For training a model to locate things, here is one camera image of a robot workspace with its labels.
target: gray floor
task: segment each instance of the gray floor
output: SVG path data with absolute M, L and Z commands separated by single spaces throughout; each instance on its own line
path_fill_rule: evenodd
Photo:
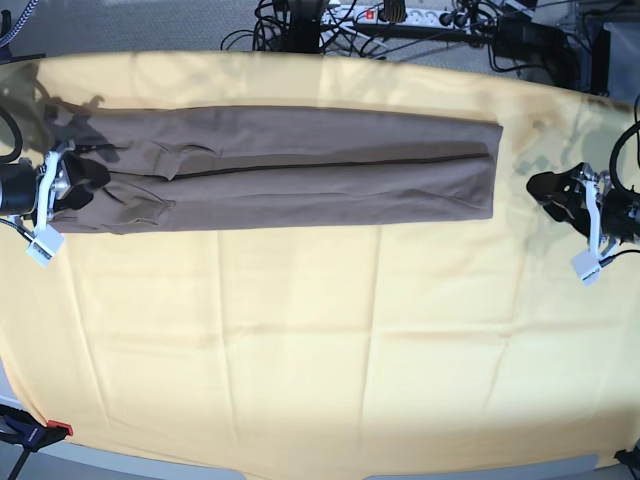
M 27 0 L 3 0 L 17 17 Z M 363 5 L 374 0 L 359 0 Z M 450 0 L 407 0 L 409 5 L 444 8 Z M 255 22 L 257 0 L 40 0 L 19 37 L 12 44 L 15 55 L 145 50 L 217 50 L 225 35 Z M 568 7 L 539 9 L 536 20 L 555 23 Z M 238 49 L 249 49 L 238 42 Z M 465 71 L 492 73 L 486 50 L 440 42 L 403 50 L 390 57 L 400 61 L 431 53 L 411 62 Z

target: brown pants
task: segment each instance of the brown pants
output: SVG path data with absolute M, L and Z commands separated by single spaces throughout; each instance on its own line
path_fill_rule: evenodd
M 396 113 L 210 107 L 86 115 L 52 106 L 57 140 L 112 181 L 63 232 L 378 225 L 490 218 L 496 124 Z

